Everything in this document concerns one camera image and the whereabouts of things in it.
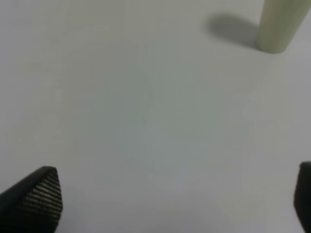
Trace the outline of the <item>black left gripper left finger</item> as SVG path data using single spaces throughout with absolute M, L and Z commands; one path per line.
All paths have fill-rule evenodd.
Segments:
M 0 231 L 54 233 L 62 211 L 58 171 L 43 166 L 0 194 Z

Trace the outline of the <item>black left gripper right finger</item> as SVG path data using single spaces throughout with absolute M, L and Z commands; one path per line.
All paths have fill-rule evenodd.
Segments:
M 299 167 L 294 192 L 294 208 L 305 233 L 311 233 L 311 163 Z

